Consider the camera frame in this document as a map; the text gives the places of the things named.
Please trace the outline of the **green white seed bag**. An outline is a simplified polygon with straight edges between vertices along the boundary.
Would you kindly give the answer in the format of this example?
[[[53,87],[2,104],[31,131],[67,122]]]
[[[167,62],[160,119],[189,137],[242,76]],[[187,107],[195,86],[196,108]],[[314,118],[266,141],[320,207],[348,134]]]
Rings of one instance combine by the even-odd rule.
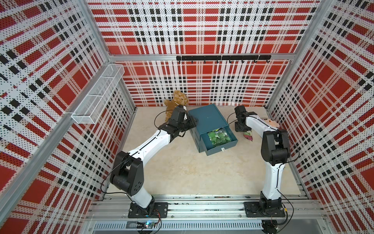
[[[249,131],[243,132],[243,137],[249,141],[253,141],[252,131],[249,130]]]

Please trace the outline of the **teal drawer cabinet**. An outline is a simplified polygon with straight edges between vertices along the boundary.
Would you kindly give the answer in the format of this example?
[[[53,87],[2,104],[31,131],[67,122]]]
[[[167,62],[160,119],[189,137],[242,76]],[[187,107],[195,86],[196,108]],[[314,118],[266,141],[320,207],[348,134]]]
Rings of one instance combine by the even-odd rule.
[[[189,115],[197,120],[197,126],[191,131],[200,138],[201,135],[228,126],[215,104],[189,110]]]

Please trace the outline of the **dark green seed bag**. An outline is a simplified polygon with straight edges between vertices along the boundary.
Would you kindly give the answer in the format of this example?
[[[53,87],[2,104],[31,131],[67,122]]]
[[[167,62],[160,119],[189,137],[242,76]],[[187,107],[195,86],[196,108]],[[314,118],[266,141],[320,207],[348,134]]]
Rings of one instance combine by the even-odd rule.
[[[214,147],[232,142],[231,137],[225,128],[216,129],[207,133],[211,144]]]

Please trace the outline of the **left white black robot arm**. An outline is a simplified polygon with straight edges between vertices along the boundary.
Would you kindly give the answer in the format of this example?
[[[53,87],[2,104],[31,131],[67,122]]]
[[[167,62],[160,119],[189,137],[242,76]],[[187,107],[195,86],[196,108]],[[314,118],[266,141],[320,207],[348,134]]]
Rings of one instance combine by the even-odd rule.
[[[197,123],[198,120],[188,113],[185,106],[175,107],[171,117],[157,127],[157,131],[149,139],[129,152],[121,151],[116,155],[114,167],[109,173],[110,183],[124,191],[139,208],[151,209],[154,197],[144,188],[145,165],[163,147],[175,138],[183,137]]]

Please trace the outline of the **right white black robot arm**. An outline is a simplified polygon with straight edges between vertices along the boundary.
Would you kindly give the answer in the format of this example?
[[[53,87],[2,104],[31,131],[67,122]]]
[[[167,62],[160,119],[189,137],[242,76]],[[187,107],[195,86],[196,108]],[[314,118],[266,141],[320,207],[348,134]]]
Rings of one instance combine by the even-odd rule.
[[[235,107],[234,111],[236,132],[252,130],[262,137],[261,156],[266,163],[266,179],[260,194],[260,205],[264,209],[281,208],[281,178],[291,154],[288,133],[256,113],[247,112],[242,105]]]

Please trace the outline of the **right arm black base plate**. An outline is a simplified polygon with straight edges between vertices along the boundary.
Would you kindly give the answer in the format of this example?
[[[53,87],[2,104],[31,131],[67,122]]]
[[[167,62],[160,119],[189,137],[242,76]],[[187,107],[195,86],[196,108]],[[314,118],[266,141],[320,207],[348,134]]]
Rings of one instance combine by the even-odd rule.
[[[281,203],[245,202],[244,211],[246,217],[286,217]]]

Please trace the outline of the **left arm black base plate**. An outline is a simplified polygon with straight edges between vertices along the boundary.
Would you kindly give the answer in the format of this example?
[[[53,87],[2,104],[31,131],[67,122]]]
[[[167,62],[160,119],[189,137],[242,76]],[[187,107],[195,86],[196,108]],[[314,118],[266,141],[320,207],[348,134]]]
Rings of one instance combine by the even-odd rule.
[[[168,215],[167,202],[151,202],[147,208],[142,208],[136,203],[130,204],[128,218],[160,217],[166,218]]]

